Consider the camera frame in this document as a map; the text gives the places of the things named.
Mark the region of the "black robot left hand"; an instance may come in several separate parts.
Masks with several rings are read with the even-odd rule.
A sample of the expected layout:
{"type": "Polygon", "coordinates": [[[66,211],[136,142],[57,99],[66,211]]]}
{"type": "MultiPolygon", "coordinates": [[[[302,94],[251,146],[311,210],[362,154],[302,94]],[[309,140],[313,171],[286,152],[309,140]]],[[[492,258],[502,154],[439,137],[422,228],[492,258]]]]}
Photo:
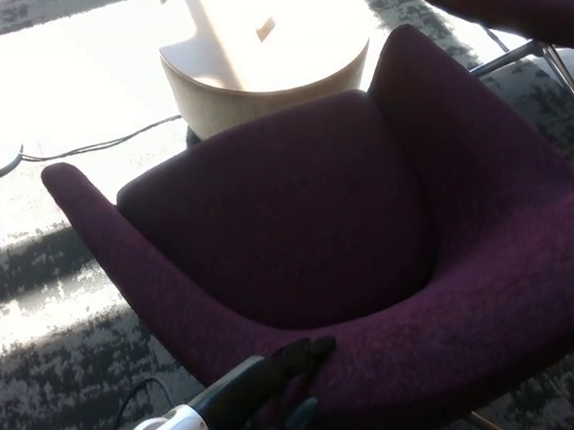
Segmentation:
{"type": "Polygon", "coordinates": [[[312,396],[278,425],[255,422],[254,416],[282,393],[291,379],[315,374],[336,346],[333,336],[304,338],[268,357],[254,355],[195,396],[188,406],[202,417],[208,430],[305,430],[318,404],[312,396]]]}

